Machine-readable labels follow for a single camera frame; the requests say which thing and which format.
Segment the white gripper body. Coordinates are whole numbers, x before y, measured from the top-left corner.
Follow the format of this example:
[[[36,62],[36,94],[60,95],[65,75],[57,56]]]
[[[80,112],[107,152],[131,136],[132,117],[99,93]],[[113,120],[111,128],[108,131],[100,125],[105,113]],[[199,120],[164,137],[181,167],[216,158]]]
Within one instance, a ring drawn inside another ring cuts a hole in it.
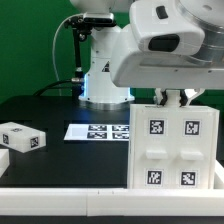
[[[118,87],[224,89],[224,66],[203,67],[171,53],[143,52],[129,25],[115,42],[110,75]]]

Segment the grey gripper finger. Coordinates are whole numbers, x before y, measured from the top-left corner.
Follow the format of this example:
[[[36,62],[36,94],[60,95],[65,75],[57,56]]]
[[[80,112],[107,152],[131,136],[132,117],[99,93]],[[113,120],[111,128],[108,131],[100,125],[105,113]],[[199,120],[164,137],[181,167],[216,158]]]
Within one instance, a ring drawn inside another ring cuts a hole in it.
[[[189,106],[190,103],[195,98],[202,95],[204,92],[205,92],[205,90],[203,88],[181,90],[180,91],[180,104],[182,106]]]
[[[165,89],[156,88],[154,101],[157,105],[164,106],[168,100],[168,96]]]

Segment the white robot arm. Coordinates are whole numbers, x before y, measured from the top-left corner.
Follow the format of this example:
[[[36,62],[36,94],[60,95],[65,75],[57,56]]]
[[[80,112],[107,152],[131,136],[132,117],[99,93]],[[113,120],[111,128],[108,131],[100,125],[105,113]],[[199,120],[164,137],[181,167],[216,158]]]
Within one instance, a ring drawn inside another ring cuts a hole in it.
[[[188,105],[224,89],[224,0],[70,0],[92,30],[82,101],[123,104],[132,88]]]

